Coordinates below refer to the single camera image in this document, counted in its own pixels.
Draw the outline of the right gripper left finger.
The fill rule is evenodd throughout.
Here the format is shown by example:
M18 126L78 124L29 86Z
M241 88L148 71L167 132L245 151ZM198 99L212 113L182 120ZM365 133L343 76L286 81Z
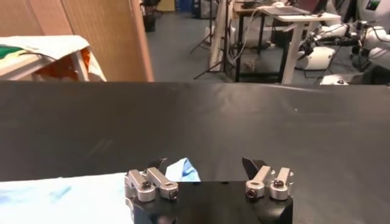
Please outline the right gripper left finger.
M142 171L129 170L124 175L126 198L137 198L138 201L147 203L155 200L158 192L160 197L176 201L179 197L179 185L162 173L163 168L166 168L166 160L166 158L154 160Z

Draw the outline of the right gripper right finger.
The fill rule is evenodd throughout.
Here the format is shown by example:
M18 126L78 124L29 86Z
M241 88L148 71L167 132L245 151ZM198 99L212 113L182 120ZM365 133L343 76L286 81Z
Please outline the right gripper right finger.
M248 180L245 183L245 195L249 200L257 200L266 195L274 200L287 200L293 196L294 172L288 167L276 171L263 160L243 157L242 165Z

